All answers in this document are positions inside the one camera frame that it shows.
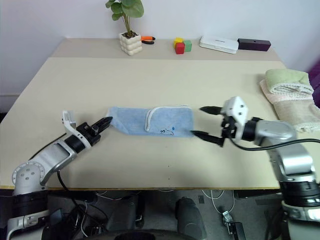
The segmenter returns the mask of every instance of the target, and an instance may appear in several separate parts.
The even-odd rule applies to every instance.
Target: blue towel
[[[107,116],[113,117],[113,127],[128,135],[193,137],[193,112],[186,105],[152,109],[115,106]]]

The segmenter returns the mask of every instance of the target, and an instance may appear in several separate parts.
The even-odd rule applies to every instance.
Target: logo on towel
[[[171,130],[168,130],[168,129],[166,129],[166,128],[160,130],[160,133],[161,133],[161,134],[166,134],[166,135],[172,135],[172,136],[174,136],[174,135],[175,135],[174,131],[175,131],[175,127],[173,126],[173,127],[171,128]]]

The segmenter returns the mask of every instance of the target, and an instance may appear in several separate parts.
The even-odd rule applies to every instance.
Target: black box
[[[256,39],[238,39],[239,48],[241,50],[254,50],[254,51],[268,51],[271,43],[267,40],[256,40]]]

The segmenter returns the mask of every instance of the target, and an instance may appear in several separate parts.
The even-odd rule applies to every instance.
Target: black cable
[[[95,205],[90,205],[90,204],[88,204],[88,206],[93,207],[93,208],[99,210],[99,212],[101,212],[101,213],[105,216],[105,218],[104,218],[103,221],[104,221],[104,222],[105,222],[105,221],[108,221],[108,216],[107,216],[107,214],[106,214],[101,208],[99,208],[99,207],[97,207],[97,206],[95,206]]]
[[[275,213],[272,215],[270,221],[268,222],[266,230],[265,230],[264,240],[274,240],[275,239],[274,237],[272,237],[271,239],[268,239],[268,237],[269,237],[272,222],[276,219],[276,216],[279,213],[282,213],[282,207],[280,207],[277,211],[275,211]]]
[[[237,148],[245,150],[245,151],[264,151],[264,150],[276,149],[276,148],[280,148],[280,147],[284,147],[284,146],[288,146],[288,145],[292,145],[292,144],[300,144],[300,143],[318,143],[318,144],[320,144],[319,139],[305,138],[305,139],[296,139],[296,140],[292,140],[292,141],[287,141],[287,142],[283,142],[283,143],[279,143],[279,144],[275,144],[275,145],[271,145],[271,146],[244,147],[244,146],[240,146],[240,145],[236,144],[232,140],[232,138],[229,138],[229,139],[233,145],[235,145]]]
[[[66,133],[62,134],[61,136],[58,136],[55,140],[49,142],[47,145],[43,146],[42,148],[40,148],[40,150],[38,150],[35,154],[32,155],[32,157],[29,158],[29,160],[33,159],[38,153],[40,153],[44,148],[48,147],[50,144],[52,144],[53,142],[57,141],[58,139],[62,138],[64,135],[66,135]]]
[[[270,238],[269,240],[276,240],[279,237],[280,237],[280,235],[279,236],[274,236],[274,237]]]
[[[61,186],[63,187],[63,189],[64,189],[66,192],[68,192],[68,193],[70,194],[70,199],[72,200],[73,204],[74,204],[76,207],[78,207],[78,209],[82,212],[82,214],[88,216],[88,217],[91,218],[96,224],[98,224],[99,227],[101,227],[101,228],[103,228],[104,230],[108,231],[105,226],[103,226],[103,225],[102,225],[98,220],[96,220],[93,216],[91,216],[90,214],[86,213],[86,212],[79,206],[79,204],[76,202],[76,200],[72,197],[71,191],[67,188],[67,186],[65,185],[64,181],[62,180],[61,175],[60,175],[60,170],[58,170],[58,171],[56,172],[56,174],[57,174],[57,176],[58,176],[58,179],[59,179],[59,182],[60,182]]]

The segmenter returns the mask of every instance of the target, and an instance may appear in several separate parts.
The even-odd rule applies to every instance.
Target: beige table surface
[[[129,57],[115,39],[63,41],[0,125],[1,188],[12,188],[15,167],[64,133],[63,110],[73,110],[79,125],[94,123],[112,106],[187,104],[193,109],[194,129],[219,136],[221,116],[198,108],[222,106],[230,97],[241,96],[249,108],[248,118],[277,119],[259,87],[266,70],[284,68],[272,49],[233,55],[195,43],[192,52],[177,56],[168,47],[171,41],[157,40]],[[299,137],[319,138],[320,134]],[[249,142],[242,144],[253,147]],[[320,172],[319,145],[304,146]],[[89,189],[278,187],[265,151],[243,151],[228,140],[221,148],[197,137],[125,135],[112,127],[61,175],[68,187]],[[60,187],[56,175],[48,186]]]

